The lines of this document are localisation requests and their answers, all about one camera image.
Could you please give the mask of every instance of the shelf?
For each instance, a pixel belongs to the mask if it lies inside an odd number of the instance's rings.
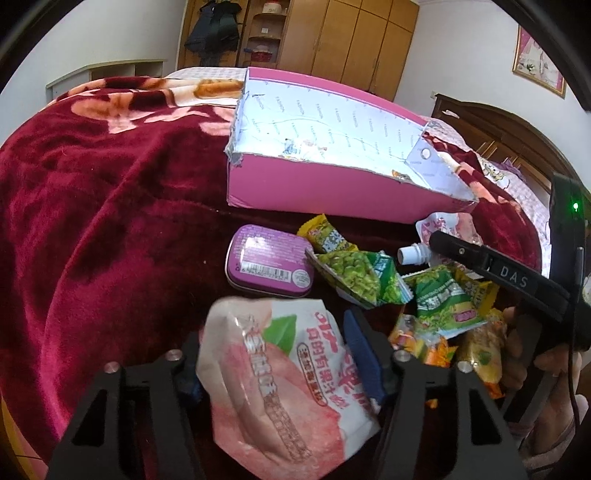
[[[250,61],[247,60],[244,62],[244,67],[260,67],[262,69],[276,69],[277,62],[276,61]]]
[[[285,20],[287,17],[287,14],[256,14],[254,16],[254,18],[256,18],[256,17],[276,18],[278,20]]]
[[[274,41],[281,41],[280,37],[273,37],[271,35],[253,35],[252,37],[248,37],[249,40],[274,40]]]

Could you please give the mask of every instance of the hanging clothes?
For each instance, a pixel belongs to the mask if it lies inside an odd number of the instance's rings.
[[[236,51],[240,43],[236,16],[242,7],[235,2],[211,0],[200,9],[199,19],[185,47],[201,57],[200,66],[219,65],[222,53]]]

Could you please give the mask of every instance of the wooden headboard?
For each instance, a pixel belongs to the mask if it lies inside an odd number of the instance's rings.
[[[455,113],[459,118],[444,112]],[[580,181],[556,145],[537,128],[513,113],[484,103],[461,102],[439,94],[431,116],[440,118],[455,128],[468,146],[483,157],[497,163],[510,159],[545,205],[550,201],[554,172]],[[585,195],[586,212],[589,215],[591,194],[586,189]]]

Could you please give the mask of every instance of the peach candy bag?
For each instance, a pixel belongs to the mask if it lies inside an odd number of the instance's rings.
[[[321,300],[217,301],[197,376],[215,442],[262,480],[320,479],[379,430]]]

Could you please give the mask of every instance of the pink mint tin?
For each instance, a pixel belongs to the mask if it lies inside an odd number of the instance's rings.
[[[298,298],[308,295],[314,267],[306,259],[310,242],[259,225],[238,229],[226,255],[226,276],[240,290]]]

